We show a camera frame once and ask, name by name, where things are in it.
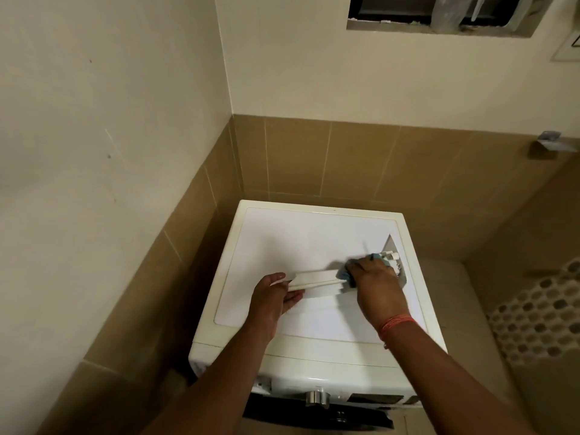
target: tiled floor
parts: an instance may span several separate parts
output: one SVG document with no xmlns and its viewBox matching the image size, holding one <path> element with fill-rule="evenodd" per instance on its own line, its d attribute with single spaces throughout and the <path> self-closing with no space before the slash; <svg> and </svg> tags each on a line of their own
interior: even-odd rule
<svg viewBox="0 0 580 435">
<path fill-rule="evenodd" d="M 521 398 L 495 345 L 468 274 L 459 262 L 420 260 L 447 351 L 501 401 L 523 414 Z M 423 409 L 390 411 L 396 435 L 435 435 Z M 343 432 L 354 434 L 360 432 Z M 243 420 L 240 435 L 339 434 Z"/>
</svg>

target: red bracelet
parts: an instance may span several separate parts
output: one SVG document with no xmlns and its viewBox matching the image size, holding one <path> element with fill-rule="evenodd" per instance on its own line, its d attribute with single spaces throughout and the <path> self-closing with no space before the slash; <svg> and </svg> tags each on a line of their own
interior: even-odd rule
<svg viewBox="0 0 580 435">
<path fill-rule="evenodd" d="M 393 328 L 395 325 L 402 324 L 403 322 L 415 322 L 415 319 L 413 319 L 408 314 L 397 314 L 396 316 L 387 319 L 387 322 L 385 322 L 381 328 L 379 328 L 379 337 L 381 340 L 384 342 L 385 334 L 387 331 Z"/>
</svg>

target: person's right arm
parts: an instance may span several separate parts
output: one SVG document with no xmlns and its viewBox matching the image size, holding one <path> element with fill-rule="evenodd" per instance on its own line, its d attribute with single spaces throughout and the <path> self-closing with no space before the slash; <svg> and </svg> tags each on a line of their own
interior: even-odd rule
<svg viewBox="0 0 580 435">
<path fill-rule="evenodd" d="M 381 260 L 363 258 L 347 268 L 356 280 L 362 313 L 377 332 L 389 318 L 409 314 L 394 270 Z M 416 322 L 399 323 L 382 337 L 439 435 L 535 435 Z"/>
</svg>

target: person's left arm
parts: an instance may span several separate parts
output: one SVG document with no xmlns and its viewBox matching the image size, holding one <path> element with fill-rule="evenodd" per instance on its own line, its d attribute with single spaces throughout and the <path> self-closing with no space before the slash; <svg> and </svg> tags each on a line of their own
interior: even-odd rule
<svg viewBox="0 0 580 435">
<path fill-rule="evenodd" d="M 274 273 L 258 282 L 243 326 L 199 380 L 170 403 L 142 435 L 236 432 L 278 319 L 304 293 L 288 292 L 287 282 L 271 286 L 284 277 L 284 273 Z"/>
</svg>

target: person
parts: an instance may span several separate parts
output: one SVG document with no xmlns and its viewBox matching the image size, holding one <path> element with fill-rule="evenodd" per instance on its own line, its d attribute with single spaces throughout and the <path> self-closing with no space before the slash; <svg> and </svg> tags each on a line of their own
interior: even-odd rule
<svg viewBox="0 0 580 435">
<path fill-rule="evenodd" d="M 395 272 L 382 260 L 366 257 L 347 264 L 357 284 L 360 309 L 381 332 L 423 403 L 439 435 L 532 435 L 535 432 L 458 365 L 418 324 L 397 320 L 409 316 Z M 303 296 L 266 275 L 256 285 L 243 326 L 214 363 L 186 392 L 170 403 L 143 435 L 236 433 L 266 345 L 276 334 L 282 314 Z"/>
</svg>

